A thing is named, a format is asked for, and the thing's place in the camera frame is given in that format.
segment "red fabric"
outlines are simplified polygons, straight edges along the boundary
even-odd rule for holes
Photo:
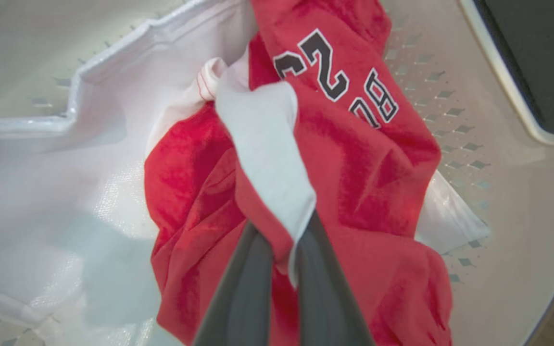
[[[316,28],[334,49],[330,80],[340,70],[350,79],[333,102],[319,90],[318,63],[286,74],[299,99],[294,133],[317,212],[376,343],[450,345],[448,274],[437,253],[413,240],[440,151],[383,63],[389,19],[376,0],[253,6],[260,33],[249,45],[252,89],[278,81],[272,57],[301,53],[297,44]],[[371,68],[400,107],[380,129],[348,111],[365,96]],[[273,270],[271,345],[299,344],[297,294],[283,270],[292,240],[238,166],[213,103],[172,127],[145,173],[147,205],[160,228],[151,259],[163,296],[158,323],[191,344],[247,215],[281,269]]]

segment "white garment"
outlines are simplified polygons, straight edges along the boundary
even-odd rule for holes
[[[149,156],[153,148],[176,122],[196,114],[207,101],[215,99],[219,77],[226,68],[228,66],[221,58],[210,59],[202,66],[194,83],[181,94],[177,94],[172,105],[156,120],[147,141],[146,156]]]
[[[250,92],[246,50],[220,79],[216,106],[240,167],[292,237],[288,277],[296,287],[296,249],[314,213],[316,193],[292,133],[299,109],[294,89],[281,81]]]
[[[490,234],[486,224],[473,213],[440,171],[435,171],[422,204],[414,239],[445,254]]]

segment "jersey number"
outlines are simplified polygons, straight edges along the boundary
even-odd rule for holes
[[[317,70],[317,83],[329,100],[336,102],[348,92],[350,79],[343,70],[332,76],[332,46],[326,41],[324,35],[315,29],[298,44],[301,53],[305,55],[306,60],[311,66],[319,62]],[[305,72],[307,65],[303,57],[295,52],[284,52],[273,58],[275,70],[281,79],[286,77],[286,73],[292,73],[294,76]],[[382,116],[384,123],[389,123],[399,111],[399,105],[394,101],[386,86],[378,79],[378,72],[372,68],[367,76],[367,81],[363,87],[367,98],[372,101],[377,112]],[[380,122],[369,107],[364,97],[356,96],[349,108],[350,112],[361,118],[374,129],[381,126]]]
[[[343,70],[337,72],[334,77],[330,76],[330,70],[332,70],[332,47],[319,29],[315,29],[308,37],[299,42],[299,48],[305,54],[311,66],[315,66],[319,61],[317,82],[326,97],[336,102],[341,96],[345,95],[348,91],[350,80]],[[306,71],[306,65],[302,57],[293,52],[285,52],[276,56],[273,59],[273,63],[275,64],[277,74],[282,79],[285,78],[286,72],[292,72],[295,76],[298,76]]]

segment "fabric fold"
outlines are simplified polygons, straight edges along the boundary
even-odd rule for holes
[[[205,103],[215,99],[219,78],[226,68],[228,66],[221,58],[210,59],[200,68],[194,83],[178,94],[155,121],[147,139],[147,156],[173,125],[194,115]]]
[[[293,134],[298,100],[287,82],[250,91],[248,56],[246,51],[224,72],[218,84],[215,105],[237,149],[240,168],[261,202],[292,238],[288,276],[296,287],[297,244],[316,204],[316,194]],[[239,206],[246,205],[245,201],[237,202]],[[241,210],[252,222],[258,221],[257,214],[246,212],[245,208]]]

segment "red stitching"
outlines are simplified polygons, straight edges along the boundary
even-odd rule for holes
[[[202,96],[202,89],[200,89],[200,81],[198,81],[198,75],[196,75],[196,85],[198,85],[198,95],[200,95],[202,100],[204,100],[205,102],[208,102],[208,100],[205,99],[204,96]]]
[[[204,82],[204,86],[206,86],[206,90],[207,90],[207,92],[209,92],[209,95],[211,95],[211,97],[215,98],[213,93],[209,90],[209,85],[206,84],[206,81],[204,80],[204,76],[202,75],[202,72],[200,72],[200,78],[202,78],[202,81]]]

